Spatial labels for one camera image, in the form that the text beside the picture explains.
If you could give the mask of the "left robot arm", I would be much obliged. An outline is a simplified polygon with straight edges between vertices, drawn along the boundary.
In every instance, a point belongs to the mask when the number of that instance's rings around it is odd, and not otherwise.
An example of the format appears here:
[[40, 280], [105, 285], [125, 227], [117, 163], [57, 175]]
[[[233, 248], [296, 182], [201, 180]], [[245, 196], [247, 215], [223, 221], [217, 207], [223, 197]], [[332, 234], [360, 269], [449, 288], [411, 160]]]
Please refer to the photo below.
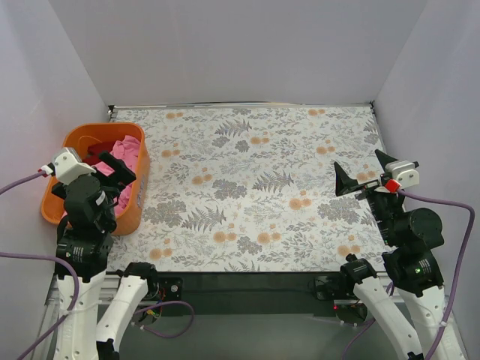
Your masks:
[[63, 148], [52, 160], [57, 179], [52, 193], [63, 199], [66, 215], [57, 227], [55, 276], [63, 323], [58, 327], [55, 359], [118, 359], [128, 324], [143, 300], [158, 296], [154, 265], [132, 262], [121, 273], [118, 289], [102, 317], [101, 288], [116, 230], [115, 207], [121, 192], [136, 176], [123, 160], [108, 152], [99, 156], [109, 175], [82, 162], [73, 148]]

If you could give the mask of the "pink t shirt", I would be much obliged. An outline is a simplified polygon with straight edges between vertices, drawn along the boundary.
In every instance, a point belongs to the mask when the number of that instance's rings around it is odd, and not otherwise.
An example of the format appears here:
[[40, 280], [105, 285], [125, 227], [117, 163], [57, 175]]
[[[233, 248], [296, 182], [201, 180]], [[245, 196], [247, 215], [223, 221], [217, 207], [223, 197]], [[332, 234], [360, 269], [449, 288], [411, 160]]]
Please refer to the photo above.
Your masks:
[[[127, 167], [134, 171], [140, 153], [140, 141], [135, 137], [126, 135], [123, 140], [116, 140], [114, 143], [115, 145], [109, 153], [115, 158], [123, 160]], [[113, 170], [102, 161], [93, 167], [100, 169], [107, 176], [113, 172]]]

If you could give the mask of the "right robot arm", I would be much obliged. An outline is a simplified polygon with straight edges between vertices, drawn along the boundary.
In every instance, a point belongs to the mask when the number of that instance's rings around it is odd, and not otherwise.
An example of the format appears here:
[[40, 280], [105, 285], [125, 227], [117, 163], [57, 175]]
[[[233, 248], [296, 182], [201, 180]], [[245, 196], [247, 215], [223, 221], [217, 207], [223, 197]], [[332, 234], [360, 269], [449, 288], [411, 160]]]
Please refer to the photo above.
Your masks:
[[383, 289], [373, 266], [351, 253], [340, 272], [340, 291], [357, 298], [384, 331], [399, 359], [464, 359], [449, 315], [443, 276], [432, 249], [443, 245], [440, 216], [429, 208], [404, 211], [401, 191], [419, 184], [418, 163], [375, 151], [383, 172], [359, 183], [339, 163], [334, 164], [335, 194], [355, 194], [367, 200], [384, 243], [383, 264], [409, 311], [406, 318]]

